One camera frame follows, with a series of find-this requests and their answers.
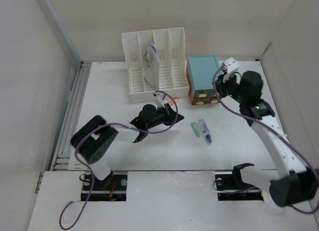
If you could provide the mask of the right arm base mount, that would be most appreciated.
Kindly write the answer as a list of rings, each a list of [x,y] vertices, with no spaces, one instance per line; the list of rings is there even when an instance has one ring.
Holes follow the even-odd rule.
[[[255,186],[244,183],[240,171],[252,163],[233,167],[231,172],[216,172],[213,189],[217,191],[218,201],[263,201],[263,192]]]

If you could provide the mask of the white spiral bound manual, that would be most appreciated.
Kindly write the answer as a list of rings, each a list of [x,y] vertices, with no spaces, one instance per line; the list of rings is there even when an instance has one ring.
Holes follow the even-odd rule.
[[[160,89],[160,57],[154,43],[150,43],[144,53],[148,67],[144,70],[144,78],[156,90]]]

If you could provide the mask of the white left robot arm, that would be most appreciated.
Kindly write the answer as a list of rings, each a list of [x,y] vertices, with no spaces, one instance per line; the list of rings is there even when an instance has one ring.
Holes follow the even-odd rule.
[[[104,190],[110,187],[113,176],[105,153],[114,142],[139,143],[152,133],[150,129],[162,124],[171,128],[183,119],[184,116],[174,111],[168,103],[158,108],[151,104],[143,106],[138,116],[130,122],[132,127],[107,123],[103,117],[96,115],[72,136],[70,144],[77,150],[75,155],[81,155],[84,159],[82,163],[92,170],[95,185]]]

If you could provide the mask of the teal orange drawer box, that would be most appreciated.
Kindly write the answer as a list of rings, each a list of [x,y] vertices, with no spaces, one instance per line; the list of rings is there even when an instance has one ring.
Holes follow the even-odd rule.
[[[213,76],[219,69],[218,57],[190,56],[187,59],[186,78],[189,83],[191,105],[217,104],[213,90]]]

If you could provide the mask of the clear blue glue bottle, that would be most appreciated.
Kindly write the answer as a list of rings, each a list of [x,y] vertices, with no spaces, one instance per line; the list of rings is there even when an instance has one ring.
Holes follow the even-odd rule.
[[[211,144],[212,143],[212,138],[211,138],[210,131],[208,129],[208,126],[207,126],[205,120],[204,119],[200,119],[198,121],[198,125],[199,125],[200,130],[202,131],[203,136],[205,137],[206,142],[208,144]]]

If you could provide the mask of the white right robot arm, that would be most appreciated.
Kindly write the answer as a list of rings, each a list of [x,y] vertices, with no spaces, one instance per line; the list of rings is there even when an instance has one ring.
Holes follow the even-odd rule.
[[[294,148],[281,131],[275,112],[261,98],[263,80],[254,71],[246,71],[237,81],[235,72],[227,73],[225,67],[213,75],[213,89],[218,101],[229,96],[239,104],[239,112],[231,113],[245,119],[259,136],[272,158],[278,177],[268,176],[254,169],[254,164],[243,163],[233,167],[228,180],[228,190],[242,193],[250,188],[268,192],[279,207],[312,200],[319,188],[319,171]]]

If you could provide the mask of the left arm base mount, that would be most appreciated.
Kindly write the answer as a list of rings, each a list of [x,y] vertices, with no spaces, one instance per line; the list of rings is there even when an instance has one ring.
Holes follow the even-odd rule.
[[[80,198],[81,201],[85,201],[91,188],[92,177],[89,172],[85,172],[80,175],[79,180],[82,182]],[[88,201],[124,202],[127,198],[127,186],[127,171],[114,171],[106,181],[94,178],[94,186]]]

